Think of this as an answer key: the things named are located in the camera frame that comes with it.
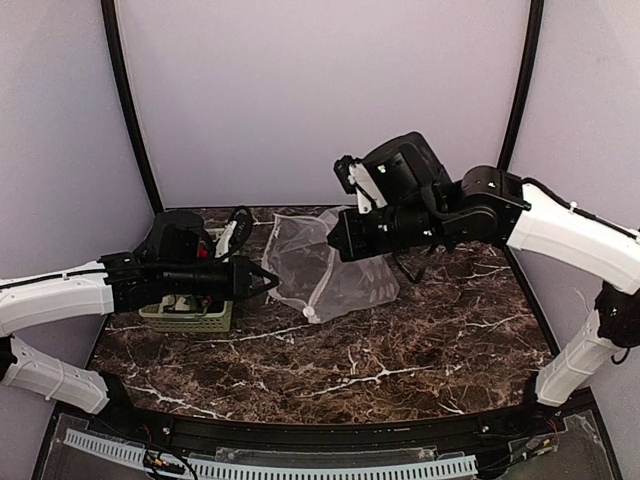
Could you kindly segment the clear zip top bag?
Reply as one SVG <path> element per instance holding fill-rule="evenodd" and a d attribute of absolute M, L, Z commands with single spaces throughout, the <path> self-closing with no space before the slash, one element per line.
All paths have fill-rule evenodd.
<path fill-rule="evenodd" d="M 384 258 L 344 263 L 329 246 L 327 235 L 345 209 L 274 216 L 262 256 L 262 268 L 279 278 L 269 296 L 301 312 L 310 324 L 393 302 L 400 291 Z"/>

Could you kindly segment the red chili pepper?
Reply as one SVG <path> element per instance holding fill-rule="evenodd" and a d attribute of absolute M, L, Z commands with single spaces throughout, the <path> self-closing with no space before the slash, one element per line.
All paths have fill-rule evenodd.
<path fill-rule="evenodd" d="M 200 240 L 198 243 L 197 257 L 200 259 L 207 259 L 209 257 L 208 247 L 203 240 Z"/>

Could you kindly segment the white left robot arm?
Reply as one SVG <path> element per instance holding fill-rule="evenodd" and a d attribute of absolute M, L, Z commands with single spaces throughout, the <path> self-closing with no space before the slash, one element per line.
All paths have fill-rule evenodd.
<path fill-rule="evenodd" d="M 213 302 L 246 300 L 279 283 L 239 249 L 251 236 L 253 216 L 238 207 L 218 239 L 199 215 L 157 214 L 132 251 L 40 276 L 1 284 L 1 383 L 63 402 L 95 416 L 121 415 L 131 401 L 121 380 L 84 370 L 40 352 L 17 332 L 85 315 L 127 313 L 169 295 L 195 295 Z"/>

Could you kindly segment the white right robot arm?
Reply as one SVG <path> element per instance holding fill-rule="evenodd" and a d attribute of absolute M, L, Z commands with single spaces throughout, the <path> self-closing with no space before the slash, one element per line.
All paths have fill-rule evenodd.
<path fill-rule="evenodd" d="M 598 277 L 584 326 L 533 379 L 533 400 L 563 405 L 599 367 L 639 344 L 639 234 L 568 202 L 543 183 L 480 165 L 453 181 L 411 132 L 334 164 L 357 199 L 328 234 L 344 262 L 466 242 L 541 254 Z"/>

